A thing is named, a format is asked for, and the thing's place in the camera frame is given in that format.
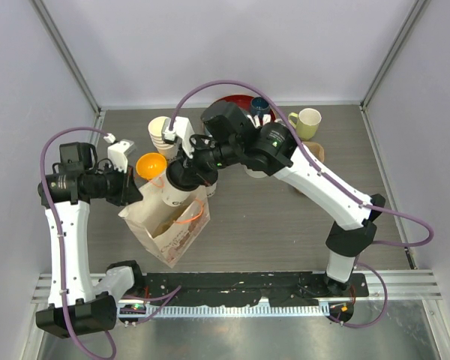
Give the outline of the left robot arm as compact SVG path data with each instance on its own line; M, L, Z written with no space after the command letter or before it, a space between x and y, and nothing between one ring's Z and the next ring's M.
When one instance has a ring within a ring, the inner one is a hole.
M60 161L46 176L54 210L44 189L37 189L50 230L52 285L48 307L36 313L35 322L39 329L58 338L69 338L68 325L76 335L113 329L121 297L137 299L144 292L145 281L134 260L109 265L102 282L94 285L87 245L92 200L127 206L143 199L134 182L134 168L128 163L134 149L130 140L114 142L107 149L104 166L100 166L91 143L62 144Z

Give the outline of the light green ceramic mug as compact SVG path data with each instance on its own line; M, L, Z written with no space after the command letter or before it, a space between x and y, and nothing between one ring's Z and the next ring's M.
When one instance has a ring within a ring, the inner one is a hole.
M305 108L298 113L291 112L288 115L288 121L301 140L309 141L315 136L322 121L322 115L316 109Z

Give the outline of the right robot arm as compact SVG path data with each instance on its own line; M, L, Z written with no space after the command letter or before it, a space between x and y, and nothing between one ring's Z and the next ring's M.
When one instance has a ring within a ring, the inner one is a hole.
M198 170L216 173L241 164L291 185L314 201L334 220L325 245L329 250L323 285L332 296L351 286L351 274L360 253L372 244L374 223L382 195L369 196L329 170L284 121L259 123L232 102L220 100L206 108L200 120L209 136L193 136L192 163Z

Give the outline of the aluminium frame rail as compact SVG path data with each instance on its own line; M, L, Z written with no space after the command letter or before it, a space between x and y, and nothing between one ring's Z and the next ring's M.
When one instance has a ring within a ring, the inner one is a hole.
M349 320L360 302L437 300L431 271L358 270L335 295L312 271L147 273L145 287L118 303L123 323L157 318L333 316Z

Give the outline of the white straw holder tin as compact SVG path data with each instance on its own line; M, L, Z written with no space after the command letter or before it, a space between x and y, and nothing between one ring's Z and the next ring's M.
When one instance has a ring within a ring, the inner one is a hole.
M252 170L252 169L248 169L246 166L244 166L244 171L251 177L254 179L263 179L265 177L267 177L268 175L262 171L256 171L256 170Z

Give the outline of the white paper cup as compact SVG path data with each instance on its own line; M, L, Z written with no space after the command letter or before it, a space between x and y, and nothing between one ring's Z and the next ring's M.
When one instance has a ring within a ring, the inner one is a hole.
M198 187L192 188L191 190L180 190L174 186L166 176L164 176L161 199L168 206L178 207L186 203L197 189Z
M215 182L214 184L205 187L207 197L213 197L215 195L217 184L218 183Z

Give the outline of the dark blue ceramic cup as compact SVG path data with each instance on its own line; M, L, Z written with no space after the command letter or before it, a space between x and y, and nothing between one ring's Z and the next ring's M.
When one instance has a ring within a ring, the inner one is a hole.
M249 112L252 116L258 116L261 119L270 113L269 102L263 97L254 97L250 101Z

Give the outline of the orange plastic bowl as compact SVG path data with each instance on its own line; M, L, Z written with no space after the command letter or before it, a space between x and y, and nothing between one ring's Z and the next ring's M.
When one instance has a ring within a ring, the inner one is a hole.
M137 160L135 168L139 177L151 180L167 168L167 159L160 153L149 152Z

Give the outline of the red round tray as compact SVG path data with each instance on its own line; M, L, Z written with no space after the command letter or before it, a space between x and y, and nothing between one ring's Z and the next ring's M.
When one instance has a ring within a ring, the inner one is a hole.
M246 94L232 94L222 98L217 99L219 101L227 101L236 104L243 110L248 111L251 106L251 101L254 99L254 96L246 95Z

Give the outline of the brown paper takeout bag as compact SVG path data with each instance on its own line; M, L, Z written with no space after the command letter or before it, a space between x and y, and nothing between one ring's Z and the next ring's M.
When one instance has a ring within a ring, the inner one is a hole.
M170 186L161 174L140 189L143 200L118 213L139 243L162 263L173 268L210 221L206 188L198 187L177 206L164 202Z

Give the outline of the brown cardboard cup carrier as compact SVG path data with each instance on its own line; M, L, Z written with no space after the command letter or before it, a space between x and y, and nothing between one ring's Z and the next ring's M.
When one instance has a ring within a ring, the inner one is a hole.
M324 163L325 160L325 150L324 148L318 143L318 142L310 142L310 141L302 141L302 145L304 148L308 149L309 152L320 162ZM299 150L299 147L297 146L296 151L300 154L300 157L302 158L301 163L303 161L306 161L305 157L303 156L302 152ZM299 190L297 187L295 187L295 190L297 193L303 195L304 197L307 197L305 193L303 193L301 190Z
M157 225L155 230L151 232L151 237L156 238L165 233L181 216L182 211L179 209L168 215Z

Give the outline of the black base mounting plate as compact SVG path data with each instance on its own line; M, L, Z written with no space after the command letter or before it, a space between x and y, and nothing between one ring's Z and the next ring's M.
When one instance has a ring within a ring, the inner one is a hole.
M123 299L148 299L161 305L170 293L169 306L243 308L258 305L261 298L273 307L316 305L320 299L366 298L369 296L362 273L351 275L344 285L327 280L321 272L191 272L147 273L138 287L125 293Z

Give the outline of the black cup lid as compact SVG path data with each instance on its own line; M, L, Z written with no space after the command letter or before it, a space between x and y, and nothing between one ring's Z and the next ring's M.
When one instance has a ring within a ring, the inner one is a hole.
M180 191L194 191L205 181L191 169L186 168L180 160L174 160L166 169L168 182Z

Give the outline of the stack of white paper cups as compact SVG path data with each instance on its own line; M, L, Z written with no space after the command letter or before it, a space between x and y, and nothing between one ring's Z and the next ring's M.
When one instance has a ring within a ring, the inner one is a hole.
M169 144L163 140L162 129L169 120L166 116L158 116L153 118L148 124L148 133L157 152L163 155L168 161L176 158L178 147L176 144Z

